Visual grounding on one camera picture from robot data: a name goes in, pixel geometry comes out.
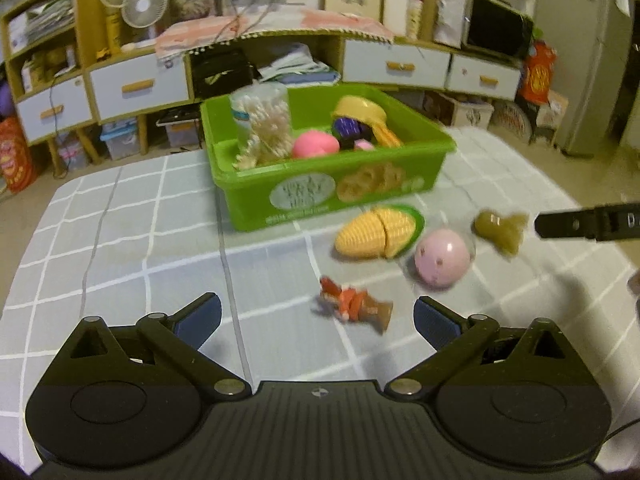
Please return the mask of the clear plastic storage box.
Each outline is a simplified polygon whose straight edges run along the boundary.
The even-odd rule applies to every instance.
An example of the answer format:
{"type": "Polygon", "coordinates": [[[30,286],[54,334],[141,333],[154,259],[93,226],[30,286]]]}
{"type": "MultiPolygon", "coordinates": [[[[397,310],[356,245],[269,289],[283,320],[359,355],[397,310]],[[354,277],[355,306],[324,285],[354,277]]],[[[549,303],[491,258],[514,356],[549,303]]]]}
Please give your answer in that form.
{"type": "Polygon", "coordinates": [[[107,122],[102,126],[100,140],[105,143],[111,159],[119,160],[140,152],[136,118],[107,122]]]}

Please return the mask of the toy corn cob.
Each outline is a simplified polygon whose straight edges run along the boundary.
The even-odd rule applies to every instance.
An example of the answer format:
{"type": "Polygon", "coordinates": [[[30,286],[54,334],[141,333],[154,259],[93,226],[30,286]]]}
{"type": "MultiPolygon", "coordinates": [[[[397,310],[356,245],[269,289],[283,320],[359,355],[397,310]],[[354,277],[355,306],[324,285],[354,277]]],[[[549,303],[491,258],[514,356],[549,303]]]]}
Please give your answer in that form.
{"type": "Polygon", "coordinates": [[[363,212],[340,229],[334,240],[338,254],[352,259],[393,259],[422,234],[425,219],[416,208],[391,204],[363,212]]]}

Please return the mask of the purple toy grapes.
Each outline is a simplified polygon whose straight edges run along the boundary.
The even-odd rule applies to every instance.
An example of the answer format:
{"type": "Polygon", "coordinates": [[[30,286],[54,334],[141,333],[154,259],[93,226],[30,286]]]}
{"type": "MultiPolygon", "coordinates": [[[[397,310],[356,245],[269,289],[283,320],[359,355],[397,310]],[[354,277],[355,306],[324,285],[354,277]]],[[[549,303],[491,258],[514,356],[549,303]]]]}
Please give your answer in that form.
{"type": "Polygon", "coordinates": [[[332,132],[334,136],[343,143],[355,142],[357,140],[370,141],[373,136],[372,128],[369,125],[345,116],[334,119],[332,132]]]}

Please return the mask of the black bag on shelf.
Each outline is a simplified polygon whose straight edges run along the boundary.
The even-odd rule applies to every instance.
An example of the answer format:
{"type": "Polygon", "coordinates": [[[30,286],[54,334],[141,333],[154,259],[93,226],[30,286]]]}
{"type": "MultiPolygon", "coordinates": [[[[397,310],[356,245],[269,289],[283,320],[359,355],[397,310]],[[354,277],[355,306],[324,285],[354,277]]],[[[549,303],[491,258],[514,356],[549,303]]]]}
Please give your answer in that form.
{"type": "Polygon", "coordinates": [[[223,96],[251,84],[254,66],[241,49],[208,49],[190,55],[194,98],[223,96]]]}

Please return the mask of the pink white table runner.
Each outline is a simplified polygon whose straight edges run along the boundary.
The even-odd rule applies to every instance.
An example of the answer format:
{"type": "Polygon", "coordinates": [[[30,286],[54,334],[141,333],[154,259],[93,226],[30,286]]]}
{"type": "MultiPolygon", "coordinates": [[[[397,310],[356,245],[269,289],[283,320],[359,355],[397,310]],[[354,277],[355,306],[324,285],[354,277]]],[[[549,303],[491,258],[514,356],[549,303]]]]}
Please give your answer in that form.
{"type": "Polygon", "coordinates": [[[257,37],[330,35],[393,42],[395,34],[374,18],[306,6],[287,6],[266,14],[209,16],[171,25],[155,40],[159,60],[201,51],[215,44],[257,37]]]}

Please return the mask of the pink capsule ball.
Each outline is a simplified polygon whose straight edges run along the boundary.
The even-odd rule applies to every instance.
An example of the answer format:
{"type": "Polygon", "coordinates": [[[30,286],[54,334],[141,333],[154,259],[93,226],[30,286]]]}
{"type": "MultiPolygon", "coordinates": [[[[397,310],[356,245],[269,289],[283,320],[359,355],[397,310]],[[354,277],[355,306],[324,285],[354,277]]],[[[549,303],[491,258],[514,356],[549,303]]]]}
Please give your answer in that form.
{"type": "Polygon", "coordinates": [[[475,243],[469,235],[451,228],[431,230],[420,239],[413,262],[428,287],[446,289],[460,281],[475,259],[475,243]]]}

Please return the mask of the white storage crate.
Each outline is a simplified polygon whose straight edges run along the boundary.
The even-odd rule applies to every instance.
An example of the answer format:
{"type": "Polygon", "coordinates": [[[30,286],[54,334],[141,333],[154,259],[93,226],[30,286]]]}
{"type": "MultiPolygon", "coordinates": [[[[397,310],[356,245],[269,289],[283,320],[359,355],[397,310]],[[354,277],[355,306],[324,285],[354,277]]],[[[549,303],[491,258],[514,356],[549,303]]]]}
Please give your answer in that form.
{"type": "Polygon", "coordinates": [[[491,103],[472,96],[448,96],[427,91],[423,99],[423,111],[428,118],[456,128],[486,129],[494,110],[491,103]]]}

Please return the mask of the pink pig toy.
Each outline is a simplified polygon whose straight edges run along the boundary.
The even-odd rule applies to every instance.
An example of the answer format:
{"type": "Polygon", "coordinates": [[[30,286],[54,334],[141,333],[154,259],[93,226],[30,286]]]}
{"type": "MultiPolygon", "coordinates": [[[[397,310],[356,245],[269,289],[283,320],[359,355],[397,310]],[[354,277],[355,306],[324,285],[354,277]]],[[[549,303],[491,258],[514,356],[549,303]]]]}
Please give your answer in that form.
{"type": "Polygon", "coordinates": [[[341,145],[335,136],[325,131],[311,129],[301,133],[294,141],[291,156],[295,159],[333,155],[341,145]]]}

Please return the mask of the grey checked mat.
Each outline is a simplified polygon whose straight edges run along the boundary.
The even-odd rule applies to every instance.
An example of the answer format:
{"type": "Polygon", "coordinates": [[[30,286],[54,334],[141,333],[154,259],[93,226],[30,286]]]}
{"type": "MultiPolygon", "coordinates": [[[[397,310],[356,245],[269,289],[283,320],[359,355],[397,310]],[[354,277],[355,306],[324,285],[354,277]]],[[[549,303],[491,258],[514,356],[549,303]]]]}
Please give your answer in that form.
{"type": "MultiPolygon", "coordinates": [[[[205,153],[132,162],[58,184],[34,184],[1,207],[1,255],[17,258],[1,306],[1,449],[25,469],[39,460],[26,430],[32,389],[77,322],[129,325],[175,312],[203,292],[222,303],[203,352],[252,384],[269,379],[387,382],[431,353],[413,326],[426,286],[412,258],[350,262],[334,238],[351,209],[242,233],[232,228],[205,153]],[[322,275],[394,304],[384,334],[343,323],[320,300],[322,275]]],[[[442,304],[504,326],[551,318],[600,382],[612,427],[605,469],[639,463],[639,310],[634,264],[611,243],[542,240],[527,231],[518,255],[484,240],[442,304]]]]}

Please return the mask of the cotton swab box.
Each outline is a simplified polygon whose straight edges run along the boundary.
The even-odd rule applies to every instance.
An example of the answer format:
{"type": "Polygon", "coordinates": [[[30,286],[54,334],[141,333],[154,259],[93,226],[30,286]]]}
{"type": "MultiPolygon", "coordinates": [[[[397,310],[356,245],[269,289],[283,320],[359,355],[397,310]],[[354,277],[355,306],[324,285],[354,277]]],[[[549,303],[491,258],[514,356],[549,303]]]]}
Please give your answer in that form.
{"type": "Polygon", "coordinates": [[[229,100],[239,128],[236,170],[274,164],[291,156],[294,138],[284,84],[256,82],[235,90],[229,100]]]}

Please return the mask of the orange red bucket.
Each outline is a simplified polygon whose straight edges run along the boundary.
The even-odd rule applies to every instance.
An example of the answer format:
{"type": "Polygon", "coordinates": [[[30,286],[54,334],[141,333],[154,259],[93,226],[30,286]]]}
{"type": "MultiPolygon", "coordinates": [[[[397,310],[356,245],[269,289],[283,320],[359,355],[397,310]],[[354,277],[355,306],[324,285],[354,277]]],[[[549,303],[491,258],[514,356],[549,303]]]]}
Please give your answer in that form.
{"type": "Polygon", "coordinates": [[[32,153],[16,116],[2,119],[0,124],[1,173],[11,193],[19,193],[37,179],[32,153]]]}

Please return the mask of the brown toy piece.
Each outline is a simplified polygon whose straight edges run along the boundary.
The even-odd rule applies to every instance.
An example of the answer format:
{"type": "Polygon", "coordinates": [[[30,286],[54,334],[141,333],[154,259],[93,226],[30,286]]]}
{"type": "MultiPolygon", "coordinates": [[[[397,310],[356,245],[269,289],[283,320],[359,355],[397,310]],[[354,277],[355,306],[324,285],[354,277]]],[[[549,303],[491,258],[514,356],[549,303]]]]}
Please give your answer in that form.
{"type": "Polygon", "coordinates": [[[513,258],[520,250],[528,220],[529,215],[524,212],[502,216],[497,211],[483,209],[473,220],[472,230],[493,244],[503,257],[513,258]]]}

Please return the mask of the black microwave oven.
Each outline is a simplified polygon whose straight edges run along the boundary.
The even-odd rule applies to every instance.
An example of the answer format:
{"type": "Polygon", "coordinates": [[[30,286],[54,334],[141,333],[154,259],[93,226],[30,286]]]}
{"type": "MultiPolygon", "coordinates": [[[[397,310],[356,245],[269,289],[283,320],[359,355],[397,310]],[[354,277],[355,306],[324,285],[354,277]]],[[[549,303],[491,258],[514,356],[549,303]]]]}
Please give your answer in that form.
{"type": "Polygon", "coordinates": [[[497,0],[438,0],[433,40],[461,50],[524,60],[533,20],[497,0]]]}

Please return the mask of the small orange figurine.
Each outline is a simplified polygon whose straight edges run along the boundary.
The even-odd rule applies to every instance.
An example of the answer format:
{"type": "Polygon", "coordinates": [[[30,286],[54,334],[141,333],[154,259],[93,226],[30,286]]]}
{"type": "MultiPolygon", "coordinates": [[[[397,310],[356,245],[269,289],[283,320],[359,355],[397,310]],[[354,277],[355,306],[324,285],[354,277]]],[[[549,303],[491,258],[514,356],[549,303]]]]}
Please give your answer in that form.
{"type": "Polygon", "coordinates": [[[367,289],[343,287],[328,276],[322,275],[320,300],[333,309],[336,318],[343,323],[370,323],[379,333],[384,334],[390,326],[394,304],[381,301],[369,294],[367,289]]]}

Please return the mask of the green plastic bin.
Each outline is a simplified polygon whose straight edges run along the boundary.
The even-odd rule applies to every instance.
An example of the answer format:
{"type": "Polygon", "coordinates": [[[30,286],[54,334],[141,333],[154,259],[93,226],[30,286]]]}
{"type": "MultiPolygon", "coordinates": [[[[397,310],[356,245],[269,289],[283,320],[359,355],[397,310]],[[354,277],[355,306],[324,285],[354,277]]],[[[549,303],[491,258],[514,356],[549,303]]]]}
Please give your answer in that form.
{"type": "Polygon", "coordinates": [[[239,153],[239,127],[228,96],[202,103],[210,171],[236,230],[260,230],[428,191],[434,186],[446,156],[456,150],[456,142],[434,122],[377,88],[338,84],[291,89],[288,102],[293,132],[329,131],[331,114],[343,96],[358,96],[382,107],[401,146],[282,160],[237,170],[233,165],[239,153]]]}

